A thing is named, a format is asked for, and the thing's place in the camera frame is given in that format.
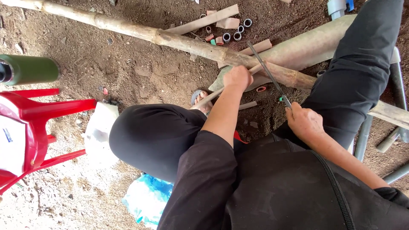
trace hand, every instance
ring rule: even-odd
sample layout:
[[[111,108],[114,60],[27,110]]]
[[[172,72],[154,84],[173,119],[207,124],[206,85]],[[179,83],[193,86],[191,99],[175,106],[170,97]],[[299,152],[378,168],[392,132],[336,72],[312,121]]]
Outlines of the hand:
[[[235,88],[240,92],[244,92],[246,88],[253,83],[253,76],[244,66],[234,66],[223,77],[223,83],[225,88]]]
[[[316,138],[326,135],[322,126],[322,116],[312,109],[302,108],[298,103],[291,103],[292,109],[285,108],[288,126],[294,134],[309,145]]]

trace wood chip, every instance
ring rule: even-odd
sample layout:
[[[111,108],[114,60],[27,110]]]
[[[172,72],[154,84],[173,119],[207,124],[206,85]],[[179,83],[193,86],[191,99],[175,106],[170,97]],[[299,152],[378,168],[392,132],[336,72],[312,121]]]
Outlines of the wood chip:
[[[24,21],[24,20],[26,20],[24,10],[23,10],[23,8],[20,8],[20,10],[21,10],[21,14],[22,14],[22,19]]]
[[[24,54],[23,49],[21,48],[20,44],[16,43],[16,44],[14,45],[14,47],[16,47],[16,49],[17,49],[21,54]]]

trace green bottle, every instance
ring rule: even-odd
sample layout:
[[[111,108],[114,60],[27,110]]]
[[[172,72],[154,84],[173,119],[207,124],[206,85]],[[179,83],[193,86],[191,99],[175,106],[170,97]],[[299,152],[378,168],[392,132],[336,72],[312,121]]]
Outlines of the green bottle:
[[[60,65],[51,58],[0,54],[0,83],[7,86],[49,83],[60,77]]]

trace blue plastic bag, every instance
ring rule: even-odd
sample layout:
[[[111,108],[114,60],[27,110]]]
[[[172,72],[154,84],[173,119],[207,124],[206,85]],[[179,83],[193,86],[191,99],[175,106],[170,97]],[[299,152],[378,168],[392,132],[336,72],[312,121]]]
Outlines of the blue plastic bag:
[[[173,184],[144,174],[129,186],[122,203],[146,227],[156,230],[163,209],[172,193]]]

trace person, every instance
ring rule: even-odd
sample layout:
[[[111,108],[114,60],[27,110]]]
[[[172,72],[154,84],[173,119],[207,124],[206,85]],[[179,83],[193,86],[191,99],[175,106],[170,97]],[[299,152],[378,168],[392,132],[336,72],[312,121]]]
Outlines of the person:
[[[174,182],[158,229],[409,229],[409,199],[346,150],[387,85],[402,6],[367,1],[307,99],[249,144],[234,138],[252,82],[243,66],[225,75],[213,107],[125,109],[110,133],[113,153]]]

